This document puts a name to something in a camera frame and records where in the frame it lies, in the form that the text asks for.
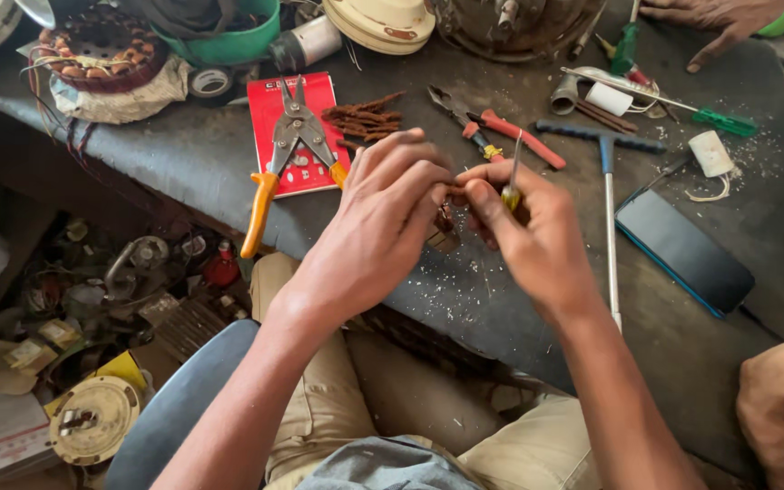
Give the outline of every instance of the scrap pile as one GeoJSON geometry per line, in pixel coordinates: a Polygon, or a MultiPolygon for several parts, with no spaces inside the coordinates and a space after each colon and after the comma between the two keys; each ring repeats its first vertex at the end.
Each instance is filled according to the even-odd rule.
{"type": "MultiPolygon", "coordinates": [[[[364,104],[329,107],[322,111],[322,119],[332,123],[332,126],[344,134],[362,138],[366,143],[383,139],[392,132],[398,131],[401,124],[401,113],[384,111],[386,104],[401,95],[404,95],[404,91],[364,104]]],[[[344,139],[338,139],[337,144],[354,150],[359,147],[344,139]]]]}

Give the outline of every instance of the green screwdriver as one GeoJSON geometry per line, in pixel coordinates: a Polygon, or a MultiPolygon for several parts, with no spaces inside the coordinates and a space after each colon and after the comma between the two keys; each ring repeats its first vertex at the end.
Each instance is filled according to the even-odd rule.
{"type": "Polygon", "coordinates": [[[622,28],[622,39],[616,45],[616,54],[612,57],[610,73],[623,76],[634,67],[634,54],[637,51],[637,12],[640,10],[640,0],[634,0],[634,9],[631,11],[631,20],[622,28]]]}
{"type": "Polygon", "coordinates": [[[701,107],[700,109],[696,107],[691,107],[681,102],[677,102],[676,100],[670,100],[669,98],[659,97],[657,95],[653,95],[648,92],[644,92],[637,88],[631,87],[630,85],[622,84],[615,82],[610,79],[605,78],[596,78],[592,75],[581,73],[576,70],[571,70],[570,68],[562,68],[562,72],[564,73],[573,73],[575,75],[581,76],[583,78],[588,78],[593,82],[603,83],[605,85],[610,85],[613,88],[617,88],[621,91],[628,92],[628,93],[637,93],[638,95],[642,95],[648,98],[654,98],[655,100],[659,100],[660,102],[664,102],[665,104],[670,104],[671,106],[677,106],[682,109],[686,109],[687,111],[691,111],[694,114],[691,116],[691,119],[696,122],[702,122],[717,129],[722,129],[727,132],[732,132],[733,134],[737,134],[744,138],[748,138],[749,136],[754,136],[758,132],[758,125],[750,118],[742,118],[739,116],[725,116],[723,114],[719,114],[714,112],[709,107],[701,107]]]}

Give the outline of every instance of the person's left hand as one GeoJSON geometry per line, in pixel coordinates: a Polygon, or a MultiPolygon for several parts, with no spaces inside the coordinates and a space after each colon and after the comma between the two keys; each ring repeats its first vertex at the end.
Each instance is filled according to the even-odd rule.
{"type": "Polygon", "coordinates": [[[419,260],[453,176],[422,129],[356,152],[341,206],[271,307],[337,328],[377,305],[419,260]]]}

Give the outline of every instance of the screwdriver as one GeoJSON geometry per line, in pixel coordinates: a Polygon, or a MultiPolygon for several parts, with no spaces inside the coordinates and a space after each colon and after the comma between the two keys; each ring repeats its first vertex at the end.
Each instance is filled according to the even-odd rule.
{"type": "Polygon", "coordinates": [[[616,45],[616,54],[610,63],[610,73],[613,75],[625,75],[634,67],[634,54],[637,51],[637,34],[640,28],[637,27],[637,12],[640,10],[640,0],[634,0],[634,8],[631,10],[631,20],[622,28],[622,39],[616,45]]]}
{"type": "Polygon", "coordinates": [[[519,138],[516,140],[516,150],[513,152],[513,171],[510,172],[510,183],[501,191],[501,201],[504,202],[507,209],[512,213],[516,211],[519,206],[519,201],[522,200],[522,194],[516,188],[516,172],[519,169],[519,150],[522,148],[522,130],[519,130],[519,138]]]}
{"type": "Polygon", "coordinates": [[[688,106],[681,102],[677,102],[676,100],[670,100],[669,98],[659,97],[657,95],[652,95],[650,93],[640,91],[630,86],[626,86],[622,83],[617,83],[613,80],[595,78],[591,75],[580,73],[577,72],[576,70],[571,70],[570,68],[562,68],[561,70],[564,73],[573,73],[583,78],[588,78],[589,80],[594,82],[600,82],[605,85],[610,85],[611,87],[618,88],[619,90],[624,92],[636,93],[637,95],[642,95],[644,97],[654,98],[659,102],[664,102],[665,104],[670,104],[671,106],[677,106],[682,109],[686,109],[687,111],[691,111],[694,113],[691,116],[691,119],[694,120],[695,122],[706,123],[715,127],[716,129],[722,129],[727,132],[732,132],[733,134],[737,134],[744,138],[753,136],[758,132],[758,125],[755,123],[755,121],[753,121],[750,118],[742,118],[734,115],[725,116],[723,114],[714,112],[712,109],[708,107],[701,107],[700,109],[698,109],[696,107],[688,106]]]}

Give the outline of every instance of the white capacitor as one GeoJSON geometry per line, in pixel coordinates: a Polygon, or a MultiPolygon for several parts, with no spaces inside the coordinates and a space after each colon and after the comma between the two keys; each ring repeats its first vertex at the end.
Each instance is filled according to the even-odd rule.
{"type": "Polygon", "coordinates": [[[600,82],[595,82],[585,101],[604,109],[614,116],[623,116],[631,107],[634,97],[600,82]]]}
{"type": "Polygon", "coordinates": [[[715,177],[734,170],[734,162],[715,131],[703,132],[689,139],[688,145],[706,177],[715,177]]]}

